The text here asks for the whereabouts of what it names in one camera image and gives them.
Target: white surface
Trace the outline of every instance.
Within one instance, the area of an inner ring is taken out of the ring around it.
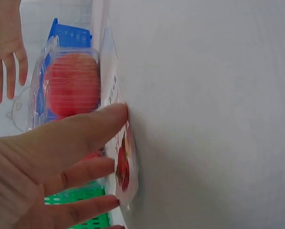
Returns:
[[[102,19],[103,19],[103,0],[94,0],[92,8],[91,28],[93,33],[92,46],[98,52],[101,49],[102,40]]]
[[[285,0],[119,0],[130,229],[285,229]]]
[[[44,47],[51,28],[52,21],[58,17],[59,23],[90,28],[92,0],[22,0],[21,22],[24,45],[26,47],[29,63],[28,80],[25,87],[16,85],[16,95],[30,85],[31,77],[36,60]],[[23,109],[27,102],[25,97],[27,93],[23,93],[21,97],[15,101],[9,101],[4,90],[3,103],[0,105],[0,136],[15,135],[21,131],[13,124],[10,112],[19,102],[22,104],[21,109],[13,112],[13,118],[18,125],[22,125],[23,118],[21,115],[27,115]]]

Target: palm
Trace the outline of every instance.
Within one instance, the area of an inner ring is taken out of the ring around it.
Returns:
[[[54,220],[44,205],[44,189],[40,188],[39,197],[25,216],[14,226],[14,229],[54,229]]]
[[[3,89],[3,62],[7,69],[7,97],[9,99],[14,97],[16,81],[14,54],[19,61],[19,83],[24,85],[27,77],[28,61],[21,33],[19,4],[18,0],[0,0],[0,103]]]

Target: hand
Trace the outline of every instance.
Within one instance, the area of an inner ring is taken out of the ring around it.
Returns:
[[[114,171],[111,159],[81,160],[114,137],[127,115],[125,105],[115,104],[0,138],[0,229],[64,229],[118,207],[115,196],[64,205],[43,202]]]
[[[0,0],[0,103],[3,94],[3,62],[7,69],[7,97],[14,97],[14,54],[19,61],[19,83],[23,86],[27,78],[28,61],[21,33],[20,0]]]

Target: red apple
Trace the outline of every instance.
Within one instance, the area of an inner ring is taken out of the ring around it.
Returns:
[[[69,53],[55,59],[46,70],[44,83],[46,105],[60,117],[88,113],[98,107],[98,65],[86,53]]]

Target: plastic clamshell container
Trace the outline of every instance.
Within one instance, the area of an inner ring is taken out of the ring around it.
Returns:
[[[32,76],[26,130],[100,106],[99,55],[92,48],[59,47],[51,37]]]

